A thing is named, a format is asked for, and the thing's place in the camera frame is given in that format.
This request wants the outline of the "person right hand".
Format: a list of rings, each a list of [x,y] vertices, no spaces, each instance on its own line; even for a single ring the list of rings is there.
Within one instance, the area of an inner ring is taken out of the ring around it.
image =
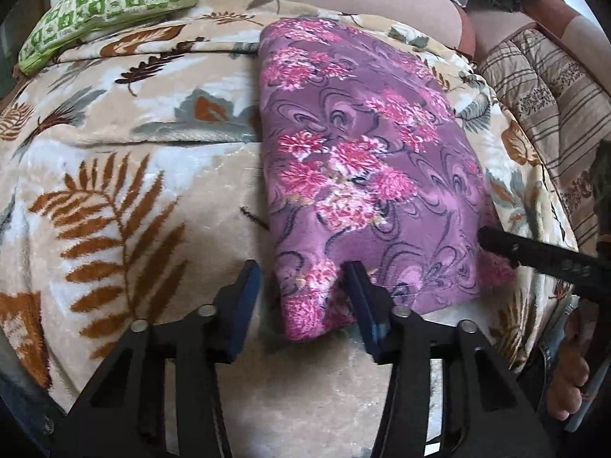
[[[584,396],[582,388],[588,382],[590,372],[584,356],[592,342],[594,329],[594,321],[582,321],[579,308],[566,320],[557,365],[547,390],[548,414],[556,420],[565,421],[580,410]]]

